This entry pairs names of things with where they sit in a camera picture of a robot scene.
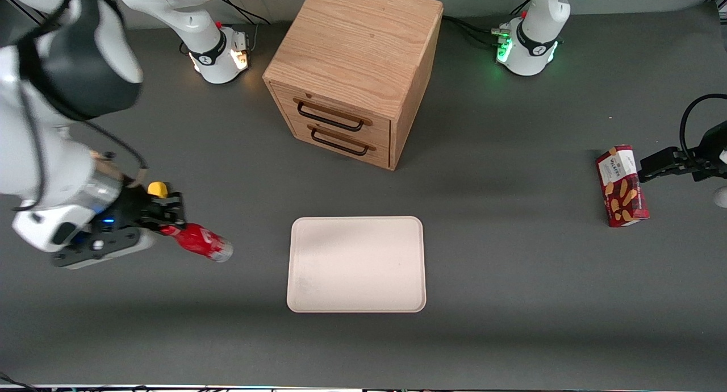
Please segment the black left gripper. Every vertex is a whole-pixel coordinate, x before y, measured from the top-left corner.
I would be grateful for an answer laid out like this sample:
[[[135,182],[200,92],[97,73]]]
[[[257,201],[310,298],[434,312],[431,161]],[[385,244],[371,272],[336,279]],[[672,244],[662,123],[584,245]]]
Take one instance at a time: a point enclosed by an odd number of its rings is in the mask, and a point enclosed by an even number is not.
[[[706,131],[695,148],[686,146],[686,123],[683,121],[680,124],[680,146],[687,157],[687,168],[681,168],[683,156],[679,148],[664,148],[640,161],[640,183],[645,184],[659,177],[690,173],[694,182],[712,177],[726,179],[725,160],[721,157],[726,148],[725,121]]]

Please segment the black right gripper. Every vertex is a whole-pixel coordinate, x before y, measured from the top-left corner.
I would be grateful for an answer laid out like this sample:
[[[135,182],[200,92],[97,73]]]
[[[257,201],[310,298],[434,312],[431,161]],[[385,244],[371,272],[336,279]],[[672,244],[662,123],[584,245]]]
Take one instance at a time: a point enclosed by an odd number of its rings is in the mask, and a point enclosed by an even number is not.
[[[187,228],[184,217],[185,204],[180,192],[161,198],[147,193],[142,185],[123,187],[114,203],[91,219],[85,232],[94,240],[112,239],[117,235],[125,237],[133,227],[149,227],[158,233],[176,233]]]

